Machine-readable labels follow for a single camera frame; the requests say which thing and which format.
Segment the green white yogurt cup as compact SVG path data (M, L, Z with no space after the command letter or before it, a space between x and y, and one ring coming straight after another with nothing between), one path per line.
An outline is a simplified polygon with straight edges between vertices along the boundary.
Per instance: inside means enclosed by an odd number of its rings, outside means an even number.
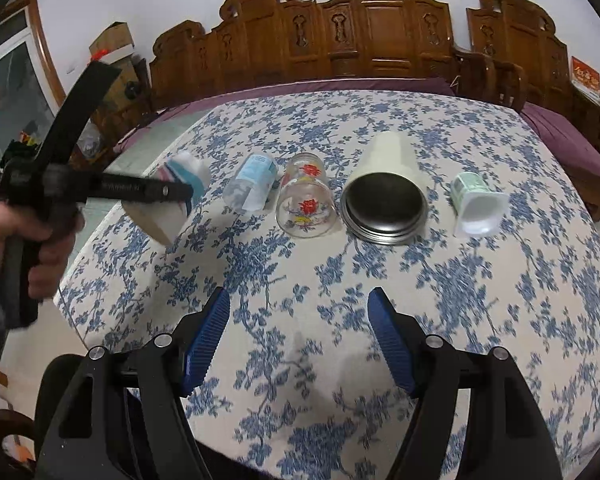
M461 172L454 178L451 198L456 211L456 237L496 234L509 207L509 195L492 191L474 172Z

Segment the cardboard boxes stack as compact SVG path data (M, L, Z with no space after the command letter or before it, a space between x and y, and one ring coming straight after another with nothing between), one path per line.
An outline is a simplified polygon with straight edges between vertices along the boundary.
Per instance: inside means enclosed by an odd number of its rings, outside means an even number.
M136 54L125 22L113 22L106 27L88 50L92 61L101 62L117 72L92 121L100 130L115 131L121 136L133 128L147 110L146 84L140 73L144 59Z

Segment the red sign box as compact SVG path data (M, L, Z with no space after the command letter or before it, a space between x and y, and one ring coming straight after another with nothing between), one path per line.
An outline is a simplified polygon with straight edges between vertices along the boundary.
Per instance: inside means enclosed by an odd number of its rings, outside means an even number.
M571 80L581 90L600 93L600 73L575 56L571 58Z

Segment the striped white paper cup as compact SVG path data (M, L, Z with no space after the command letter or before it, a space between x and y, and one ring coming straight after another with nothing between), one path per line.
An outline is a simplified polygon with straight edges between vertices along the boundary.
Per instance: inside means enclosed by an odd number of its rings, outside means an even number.
M211 181L207 164L188 151L169 157L150 176L158 200L121 205L131 220L163 246L172 245L201 202Z

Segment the blue floral tablecloth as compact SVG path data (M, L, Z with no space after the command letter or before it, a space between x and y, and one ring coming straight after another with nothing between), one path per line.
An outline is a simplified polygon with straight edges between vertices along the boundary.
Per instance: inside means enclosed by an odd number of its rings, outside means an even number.
M383 131L411 139L429 214L403 247L343 226L299 240L274 214L240 216L223 190L252 153L283 167L309 152L340 192ZM232 314L202 386L184 403L206 445L283 479L382 479L413 411L393 385L366 298L396 307L454 347L513 355L546 420L562 473L600 446L600 236L568 177L508 108L369 91L224 104L166 150L204 159L211 184L170 247L114 206L56 301L88 346L121 351L166 332L217 287ZM509 195L500 230L456 237L451 184L480 174Z

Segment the clear plastic cup blue label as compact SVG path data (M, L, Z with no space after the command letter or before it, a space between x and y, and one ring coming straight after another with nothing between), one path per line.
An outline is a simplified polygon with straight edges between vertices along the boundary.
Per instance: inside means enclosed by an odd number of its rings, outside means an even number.
M225 205L240 214L262 211L276 178L276 163L270 155L248 155L224 188Z

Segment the cream steel-lined mug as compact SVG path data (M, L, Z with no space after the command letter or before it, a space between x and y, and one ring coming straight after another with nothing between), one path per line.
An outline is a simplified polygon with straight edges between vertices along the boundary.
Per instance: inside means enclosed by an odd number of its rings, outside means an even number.
M407 134L374 136L343 187L340 208L349 231L367 243L400 246L422 232L426 184Z

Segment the glass cup red flowers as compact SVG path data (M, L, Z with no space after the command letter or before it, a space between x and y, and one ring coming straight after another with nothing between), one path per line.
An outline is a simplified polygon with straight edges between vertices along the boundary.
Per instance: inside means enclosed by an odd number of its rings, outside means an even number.
M277 196L276 221L289 236L313 238L326 234L337 219L321 159L299 153L288 162Z

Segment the carved wooden sofa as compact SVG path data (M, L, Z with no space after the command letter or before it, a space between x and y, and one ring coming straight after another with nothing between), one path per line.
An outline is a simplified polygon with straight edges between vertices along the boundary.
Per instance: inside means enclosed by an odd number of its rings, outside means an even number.
M160 106L302 80L441 77L460 72L437 0L225 0L220 24L185 21L154 44Z

